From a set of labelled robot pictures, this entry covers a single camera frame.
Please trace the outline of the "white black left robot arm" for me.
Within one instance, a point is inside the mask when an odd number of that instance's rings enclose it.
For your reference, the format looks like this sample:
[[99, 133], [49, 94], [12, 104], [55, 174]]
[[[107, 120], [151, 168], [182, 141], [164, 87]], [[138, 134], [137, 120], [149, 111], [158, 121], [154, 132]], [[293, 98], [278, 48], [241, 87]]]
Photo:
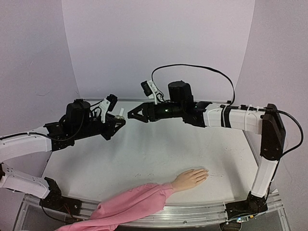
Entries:
[[74, 146], [77, 140], [93, 136], [101, 135], [105, 140], [110, 140], [126, 123], [124, 108], [118, 115], [111, 114], [116, 103], [117, 97], [112, 94], [95, 104], [76, 99], [67, 105], [66, 113], [58, 122], [47, 123], [27, 132], [2, 136], [1, 188], [33, 195], [54, 210], [61, 210], [65, 200], [55, 180], [14, 170], [5, 161], [28, 154], [56, 152]]

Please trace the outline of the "clear nail polish bottle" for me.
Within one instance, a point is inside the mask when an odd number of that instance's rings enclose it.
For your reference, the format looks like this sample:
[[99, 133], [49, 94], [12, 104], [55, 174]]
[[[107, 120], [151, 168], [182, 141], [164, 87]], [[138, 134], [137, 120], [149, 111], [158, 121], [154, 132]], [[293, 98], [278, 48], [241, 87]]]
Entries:
[[115, 116], [115, 119], [125, 120], [124, 116], [122, 116], [122, 115], [116, 115], [116, 116]]

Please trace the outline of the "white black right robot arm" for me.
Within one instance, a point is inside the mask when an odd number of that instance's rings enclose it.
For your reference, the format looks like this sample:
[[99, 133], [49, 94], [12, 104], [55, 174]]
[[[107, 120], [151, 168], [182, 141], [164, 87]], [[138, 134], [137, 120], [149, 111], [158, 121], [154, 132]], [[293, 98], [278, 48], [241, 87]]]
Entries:
[[128, 112], [129, 119], [148, 123], [161, 119], [182, 118], [195, 127], [239, 129], [261, 135], [260, 163], [247, 198], [226, 204], [229, 218], [256, 215], [267, 211], [269, 192], [278, 162], [282, 158], [286, 130], [277, 107], [269, 103], [265, 108], [247, 105], [231, 106], [213, 102], [194, 101], [191, 86], [184, 81], [168, 85], [170, 100], [158, 101], [158, 88], [153, 81], [144, 81], [141, 87], [153, 102], [142, 103]]

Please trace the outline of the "mannequin hand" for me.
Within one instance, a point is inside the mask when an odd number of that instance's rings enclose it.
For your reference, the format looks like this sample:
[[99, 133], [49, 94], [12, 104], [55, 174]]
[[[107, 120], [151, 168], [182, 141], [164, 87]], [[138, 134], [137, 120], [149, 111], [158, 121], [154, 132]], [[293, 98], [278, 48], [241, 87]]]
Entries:
[[195, 188], [203, 183], [209, 177], [208, 170], [191, 169], [179, 174], [174, 181], [171, 182], [171, 186], [174, 192], [181, 192]]

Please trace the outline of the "pink sleeved forearm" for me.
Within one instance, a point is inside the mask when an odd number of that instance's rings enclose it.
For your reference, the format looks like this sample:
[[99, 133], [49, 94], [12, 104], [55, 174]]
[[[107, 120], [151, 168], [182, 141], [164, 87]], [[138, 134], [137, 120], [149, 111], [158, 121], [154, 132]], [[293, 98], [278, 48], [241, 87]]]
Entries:
[[144, 184], [98, 204], [90, 218], [58, 228], [59, 231], [114, 231], [118, 225], [161, 211], [174, 193], [170, 183]]

